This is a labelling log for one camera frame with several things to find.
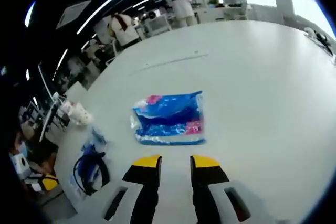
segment yellow object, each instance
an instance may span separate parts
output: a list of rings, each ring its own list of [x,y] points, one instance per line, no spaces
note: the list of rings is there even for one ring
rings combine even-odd
[[[193,155],[196,168],[220,166],[219,162],[209,157]]]
[[[151,156],[151,157],[143,157],[143,158],[135,161],[133,163],[133,165],[156,168],[159,157],[160,157],[160,155],[154,155],[154,156]]]
[[[47,191],[53,190],[57,185],[57,178],[51,175],[47,175],[43,180],[42,183]]]

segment person with long hair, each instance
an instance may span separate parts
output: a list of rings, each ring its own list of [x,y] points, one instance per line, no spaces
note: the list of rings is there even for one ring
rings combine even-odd
[[[109,34],[115,37],[124,49],[140,41],[139,34],[133,27],[132,18],[130,16],[115,13],[111,17],[112,20],[108,24]]]
[[[180,27],[193,26],[197,24],[191,0],[167,0],[168,5],[173,8],[173,12]]]

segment blue plastic bag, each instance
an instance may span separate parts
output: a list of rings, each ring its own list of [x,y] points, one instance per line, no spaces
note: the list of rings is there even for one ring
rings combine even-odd
[[[147,97],[133,108],[131,127],[141,144],[202,143],[202,92]]]

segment face mask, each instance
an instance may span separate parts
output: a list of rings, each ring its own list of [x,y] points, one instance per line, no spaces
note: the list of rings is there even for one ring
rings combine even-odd
[[[21,143],[21,145],[20,145],[18,151],[19,151],[20,153],[22,153],[22,155],[23,155],[25,158],[27,158],[27,156],[28,156],[28,150],[27,150],[27,146],[26,146],[25,141],[22,141],[22,143]]]

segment desk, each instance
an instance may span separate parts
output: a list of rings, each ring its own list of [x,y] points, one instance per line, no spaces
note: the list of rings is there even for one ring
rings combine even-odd
[[[146,146],[130,129],[134,103],[152,94],[203,90],[207,142]],[[116,57],[81,100],[111,141],[111,182],[132,162],[160,154],[153,223],[196,223],[190,155],[218,160],[231,180],[257,194],[278,219],[299,222],[336,167],[336,68],[301,31],[272,23],[200,24],[142,41]],[[69,128],[55,171],[74,207],[68,177],[85,140]]]

